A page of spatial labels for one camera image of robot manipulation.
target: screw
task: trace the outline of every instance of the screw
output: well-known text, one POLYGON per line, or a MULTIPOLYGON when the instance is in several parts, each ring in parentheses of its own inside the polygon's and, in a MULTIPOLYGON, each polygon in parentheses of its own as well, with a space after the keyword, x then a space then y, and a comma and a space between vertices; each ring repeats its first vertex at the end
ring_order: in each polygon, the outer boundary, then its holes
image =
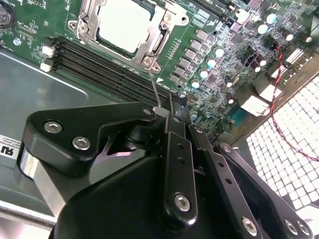
POLYGON ((75 29, 75 23, 74 23, 74 22, 70 22, 70 23, 69 23, 69 27, 70 27, 71 29, 75 29))
POLYGON ((186 196, 183 194, 177 194, 174 197, 174 201, 178 209, 180 209, 183 212, 188 212, 190 209, 190 202, 186 196))
POLYGON ((151 115, 151 114, 152 114, 152 112, 149 111, 148 109, 143 109, 143 111, 144 111, 144 113, 147 114, 147 115, 151 115))
POLYGON ((80 24, 79 32, 80 32, 81 34, 86 33, 88 30, 89 30, 89 28, 88 28, 88 26, 87 26, 86 24, 84 24, 84 23, 81 23, 81 24, 80 24))
POLYGON ((230 149, 229 149, 229 147, 228 146, 226 146, 226 145, 223 145, 223 150, 225 150, 225 152, 227 152, 227 153, 230 153, 230 149))
POLYGON ((250 235, 252 235, 253 237, 257 236, 257 228, 251 220, 249 220, 246 217, 243 217, 241 223, 250 235))
POLYGON ((295 226, 294 226, 291 222, 285 220, 285 224, 286 224, 286 227, 288 228, 288 230, 289 230, 292 234, 298 235, 297 229, 295 228, 295 226))
POLYGON ((164 22, 165 22, 166 24, 171 24, 171 21, 172 21, 172 16, 171 16, 171 14, 166 14, 166 15, 164 16, 164 22))
POLYGON ((203 131, 201 130, 201 128, 198 127, 198 126, 195 126, 195 130, 196 130, 198 133, 203 133, 203 131))
POLYGON ((144 65, 149 66, 151 63, 152 61, 150 60, 150 58, 144 59, 144 65))
POLYGON ((90 141, 85 137, 76 137, 72 140, 73 147, 79 150, 88 150, 91 146, 90 141))
POLYGON ((152 69, 153 69, 154 72, 159 72, 160 71, 160 68, 158 66, 155 66, 152 69))
POLYGON ((13 43, 16 46, 21 46, 21 44, 22 44, 21 40, 17 37, 15 39, 13 39, 13 43))
POLYGON ((55 121, 48 121, 44 124, 44 129, 48 133, 59 133, 62 131, 62 125, 55 121))
POLYGON ((306 235, 309 236, 310 233, 309 233, 308 229, 307 229, 301 222, 297 221, 297 223, 298 223, 298 226, 300 227, 301 231, 302 231, 304 234, 306 234, 306 235))

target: cpu socket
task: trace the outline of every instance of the cpu socket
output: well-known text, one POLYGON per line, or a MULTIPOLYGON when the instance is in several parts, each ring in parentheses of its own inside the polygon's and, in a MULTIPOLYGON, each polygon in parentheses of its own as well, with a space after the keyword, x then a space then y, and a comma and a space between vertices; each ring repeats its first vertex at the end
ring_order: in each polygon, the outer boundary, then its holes
POLYGON ((170 0, 83 0, 68 27, 78 39, 140 70, 160 72, 156 60, 186 10, 170 0))

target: motherboard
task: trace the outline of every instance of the motherboard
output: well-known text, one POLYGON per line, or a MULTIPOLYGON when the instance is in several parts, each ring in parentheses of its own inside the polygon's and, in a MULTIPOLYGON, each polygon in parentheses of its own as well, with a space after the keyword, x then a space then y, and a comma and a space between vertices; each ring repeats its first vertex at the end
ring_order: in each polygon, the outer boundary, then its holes
POLYGON ((319 42, 319 0, 0 0, 0 46, 119 102, 187 98, 208 136, 267 113, 319 42))

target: black ram slot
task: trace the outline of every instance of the black ram slot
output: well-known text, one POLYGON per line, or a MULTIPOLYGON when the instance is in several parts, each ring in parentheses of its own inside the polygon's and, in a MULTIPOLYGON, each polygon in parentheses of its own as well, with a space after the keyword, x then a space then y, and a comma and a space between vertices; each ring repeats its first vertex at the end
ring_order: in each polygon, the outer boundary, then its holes
POLYGON ((116 75, 103 74, 98 70, 92 70, 85 66, 83 63, 78 63, 71 59, 63 59, 62 65, 66 65, 76 70, 77 72, 80 72, 82 75, 86 75, 91 79, 90 83, 94 83, 95 80, 96 82, 103 84, 104 90, 110 89, 109 91, 111 94, 115 94, 120 97, 117 92, 121 92, 122 94, 133 99, 139 99, 139 101, 143 101, 148 104, 152 103, 151 97, 148 97, 145 94, 141 93, 141 91, 139 91, 141 90, 140 87, 133 88, 134 86, 132 85, 122 83, 121 80, 115 78, 117 77, 116 75))
MULTIPOLYGON (((140 101, 151 107, 157 105, 150 80, 64 37, 55 39, 55 46, 53 70, 61 69, 125 101, 140 101)), ((163 102, 169 91, 161 86, 157 86, 157 90, 163 102)))
POLYGON ((195 3, 199 8, 203 9, 204 11, 208 11, 210 14, 216 15, 219 18, 223 18, 225 15, 219 8, 221 7, 225 10, 227 9, 224 4, 216 0, 213 0, 212 4, 210 4, 206 0, 191 0, 191 2, 195 3))
MULTIPOLYGON (((109 71, 115 71, 117 74, 122 75, 123 77, 126 77, 127 79, 134 81, 136 84, 139 84, 143 87, 148 87, 150 91, 153 90, 151 82, 139 75, 136 75, 135 73, 129 71, 128 69, 125 69, 105 58, 102 56, 91 52, 85 48, 83 48, 80 45, 77 45, 75 43, 70 42, 69 40, 65 39, 64 37, 57 38, 58 42, 62 42, 62 55, 63 51, 70 50, 74 52, 76 55, 78 55, 81 59, 88 59, 91 62, 94 62, 94 64, 101 65, 104 68, 107 68, 109 71)), ((167 96, 167 90, 163 89, 162 87, 159 87, 158 92, 160 95, 164 96, 166 98, 167 96)))

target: label sticker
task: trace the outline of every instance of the label sticker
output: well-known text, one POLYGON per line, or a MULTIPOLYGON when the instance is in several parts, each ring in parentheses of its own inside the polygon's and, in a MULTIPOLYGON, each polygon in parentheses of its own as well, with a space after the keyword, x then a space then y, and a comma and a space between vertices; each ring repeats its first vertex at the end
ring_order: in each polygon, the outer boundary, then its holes
POLYGON ((21 142, 0 134, 0 155, 16 159, 21 142))

